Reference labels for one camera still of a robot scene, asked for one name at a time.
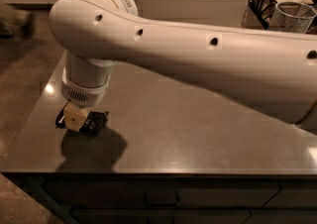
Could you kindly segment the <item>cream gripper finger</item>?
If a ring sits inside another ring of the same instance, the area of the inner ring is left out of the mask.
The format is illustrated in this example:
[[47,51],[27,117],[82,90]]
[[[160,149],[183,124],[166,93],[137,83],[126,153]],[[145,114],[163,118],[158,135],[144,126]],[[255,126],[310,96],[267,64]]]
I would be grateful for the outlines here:
[[67,103],[63,108],[65,128],[79,132],[88,117],[88,109],[73,103]]

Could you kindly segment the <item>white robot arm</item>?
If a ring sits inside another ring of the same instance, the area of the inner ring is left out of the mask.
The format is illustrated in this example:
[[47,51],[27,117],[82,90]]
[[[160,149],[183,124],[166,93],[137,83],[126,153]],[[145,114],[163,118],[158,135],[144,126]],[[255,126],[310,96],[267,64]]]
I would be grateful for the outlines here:
[[317,130],[317,37],[141,18],[134,0],[58,0],[64,98],[97,105],[123,61],[203,87],[302,130]]

